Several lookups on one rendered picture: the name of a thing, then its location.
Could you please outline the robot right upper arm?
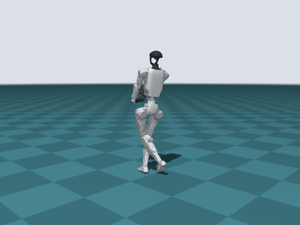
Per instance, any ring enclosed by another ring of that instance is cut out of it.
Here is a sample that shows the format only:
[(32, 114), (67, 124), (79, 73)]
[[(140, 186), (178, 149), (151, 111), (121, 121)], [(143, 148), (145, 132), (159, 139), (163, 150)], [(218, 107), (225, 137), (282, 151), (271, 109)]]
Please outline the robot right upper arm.
[(164, 72), (165, 72), (165, 78), (164, 78), (164, 81), (165, 81), (166, 79), (168, 79), (169, 74), (166, 71), (164, 71)]

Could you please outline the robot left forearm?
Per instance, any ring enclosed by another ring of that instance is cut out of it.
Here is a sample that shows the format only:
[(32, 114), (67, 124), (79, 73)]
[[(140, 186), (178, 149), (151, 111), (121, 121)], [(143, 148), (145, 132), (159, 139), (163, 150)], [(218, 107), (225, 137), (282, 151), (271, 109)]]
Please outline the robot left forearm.
[(137, 99), (137, 96), (138, 96), (138, 93), (139, 93), (139, 90), (137, 90), (137, 85), (134, 84), (134, 87), (133, 87), (133, 94), (131, 96), (132, 98), (132, 102), (135, 103), (135, 100)]

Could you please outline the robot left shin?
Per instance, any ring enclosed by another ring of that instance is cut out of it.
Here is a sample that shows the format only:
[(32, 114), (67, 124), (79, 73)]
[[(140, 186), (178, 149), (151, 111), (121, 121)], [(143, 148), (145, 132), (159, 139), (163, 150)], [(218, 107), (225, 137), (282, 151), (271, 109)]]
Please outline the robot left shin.
[(157, 149), (155, 148), (154, 143), (152, 141), (148, 142), (144, 136), (141, 137), (141, 141), (142, 141), (144, 147), (146, 148), (146, 150), (154, 157), (154, 159), (159, 164), (160, 161), (162, 161), (162, 160), (161, 160), (160, 156), (158, 155), (158, 152), (157, 152)]

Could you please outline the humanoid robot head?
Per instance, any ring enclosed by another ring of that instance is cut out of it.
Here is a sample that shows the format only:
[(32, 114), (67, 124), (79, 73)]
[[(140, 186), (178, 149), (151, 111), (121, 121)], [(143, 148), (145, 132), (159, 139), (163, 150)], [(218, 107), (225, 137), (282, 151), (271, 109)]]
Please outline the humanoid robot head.
[[(160, 68), (158, 67), (157, 62), (158, 62), (159, 58), (162, 58), (162, 57), (163, 57), (162, 53), (159, 52), (159, 51), (153, 51), (153, 52), (150, 53), (150, 63), (153, 66), (152, 69), (160, 70)], [(155, 64), (151, 62), (151, 58), (156, 59)]]

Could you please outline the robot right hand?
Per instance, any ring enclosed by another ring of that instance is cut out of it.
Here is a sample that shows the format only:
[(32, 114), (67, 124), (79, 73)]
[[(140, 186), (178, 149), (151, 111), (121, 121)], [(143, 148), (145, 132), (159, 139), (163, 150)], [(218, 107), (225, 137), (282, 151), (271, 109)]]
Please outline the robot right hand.
[(144, 95), (144, 90), (143, 90), (142, 87), (139, 89), (139, 94), (142, 94), (144, 97), (146, 97), (146, 96)]

